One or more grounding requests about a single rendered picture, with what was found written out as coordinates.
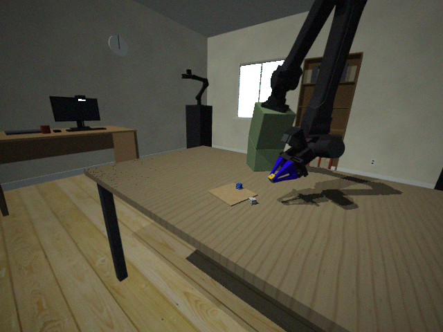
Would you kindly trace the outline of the tan mat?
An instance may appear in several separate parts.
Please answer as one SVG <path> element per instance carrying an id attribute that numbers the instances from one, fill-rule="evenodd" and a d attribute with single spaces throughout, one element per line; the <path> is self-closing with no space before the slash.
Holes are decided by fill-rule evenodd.
<path id="1" fill-rule="evenodd" d="M 225 202 L 229 206 L 236 205 L 243 201 L 248 200 L 250 197 L 257 196 L 256 193 L 247 190 L 245 188 L 236 189 L 236 184 L 231 183 L 212 190 L 208 190 L 213 196 L 216 196 L 221 201 Z"/>

